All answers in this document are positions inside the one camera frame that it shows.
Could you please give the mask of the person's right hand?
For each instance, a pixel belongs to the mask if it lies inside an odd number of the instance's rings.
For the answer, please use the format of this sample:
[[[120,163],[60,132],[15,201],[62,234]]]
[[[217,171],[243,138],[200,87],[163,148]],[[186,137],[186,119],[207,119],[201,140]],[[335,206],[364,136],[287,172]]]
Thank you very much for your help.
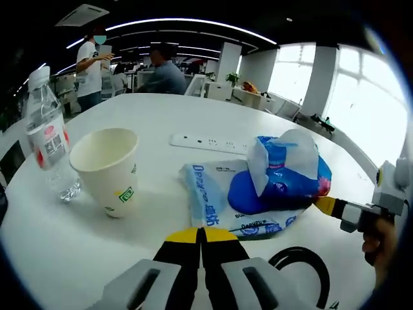
[[[388,274],[389,264],[397,249],[398,238],[393,224],[380,218],[376,222],[376,230],[381,236],[377,239],[371,233],[363,233],[362,251],[365,254],[376,252],[377,256],[374,262],[376,274],[375,288],[378,289]]]

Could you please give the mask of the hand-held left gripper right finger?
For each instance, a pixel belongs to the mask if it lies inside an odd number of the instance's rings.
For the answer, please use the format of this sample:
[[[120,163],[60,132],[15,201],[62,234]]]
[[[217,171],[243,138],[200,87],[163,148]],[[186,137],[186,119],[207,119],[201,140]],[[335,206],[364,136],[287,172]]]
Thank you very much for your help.
[[[306,248],[291,247],[277,253],[273,262],[249,257],[237,236],[225,229],[203,227],[201,252],[205,285],[214,309],[322,309],[323,295],[310,304],[281,269],[306,262],[323,279],[323,264]]]

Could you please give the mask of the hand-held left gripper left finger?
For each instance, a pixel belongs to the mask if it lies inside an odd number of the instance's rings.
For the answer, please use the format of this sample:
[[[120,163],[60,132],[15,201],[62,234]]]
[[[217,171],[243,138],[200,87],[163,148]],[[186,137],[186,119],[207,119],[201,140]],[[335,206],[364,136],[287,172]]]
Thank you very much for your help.
[[[190,309],[197,289],[199,229],[172,233],[154,258],[142,259],[104,286],[97,309]]]

